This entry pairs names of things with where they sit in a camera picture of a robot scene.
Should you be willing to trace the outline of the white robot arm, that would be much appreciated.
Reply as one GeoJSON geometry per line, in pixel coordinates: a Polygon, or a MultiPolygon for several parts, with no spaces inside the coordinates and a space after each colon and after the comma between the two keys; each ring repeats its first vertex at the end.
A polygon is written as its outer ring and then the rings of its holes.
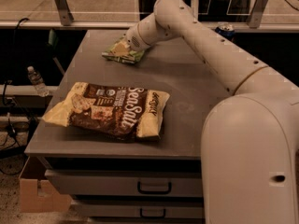
{"type": "Polygon", "coordinates": [[[201,134],[206,224],[299,224],[299,88],[205,27],[183,0],[156,0],[125,34],[133,50],[174,37],[230,94],[210,111],[201,134]]]}

